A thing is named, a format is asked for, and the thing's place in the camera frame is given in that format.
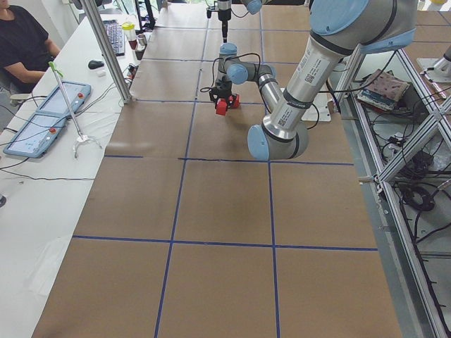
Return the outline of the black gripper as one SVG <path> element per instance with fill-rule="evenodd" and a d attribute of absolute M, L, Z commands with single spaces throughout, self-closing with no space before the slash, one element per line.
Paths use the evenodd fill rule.
<path fill-rule="evenodd" d="M 232 15 L 232 1 L 217 0 L 216 7 L 218 9 L 218 19 L 221 21 L 223 43 L 226 43 L 228 41 L 228 21 Z"/>
<path fill-rule="evenodd" d="M 232 93 L 232 82 L 223 77 L 215 81 L 216 100 L 225 99 L 228 102 L 228 108 L 240 107 L 240 95 Z"/>

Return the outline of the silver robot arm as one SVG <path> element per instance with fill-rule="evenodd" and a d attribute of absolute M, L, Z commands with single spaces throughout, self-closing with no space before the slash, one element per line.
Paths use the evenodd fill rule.
<path fill-rule="evenodd" d="M 263 1 L 260 0 L 243 0 L 240 1 L 242 5 L 246 8 L 246 13 L 250 13 L 251 15 L 257 14 L 262 6 Z M 221 32 L 222 32 L 222 39 L 223 43 L 226 43 L 228 41 L 228 23 L 232 18 L 233 14 L 233 8 L 232 8 L 232 1 L 214 1 L 213 6 L 210 6 L 208 9 L 209 13 L 217 13 L 218 19 L 221 22 Z"/>
<path fill-rule="evenodd" d="M 270 66 L 243 62 L 237 47 L 224 43 L 216 84 L 227 92 L 218 108 L 229 99 L 232 84 L 255 82 L 269 114 L 250 127 L 249 152 L 260 161 L 296 158 L 309 141 L 302 116 L 340 59 L 355 49 L 377 54 L 408 46 L 414 38 L 416 11 L 416 1 L 313 1 L 306 50 L 285 89 Z"/>

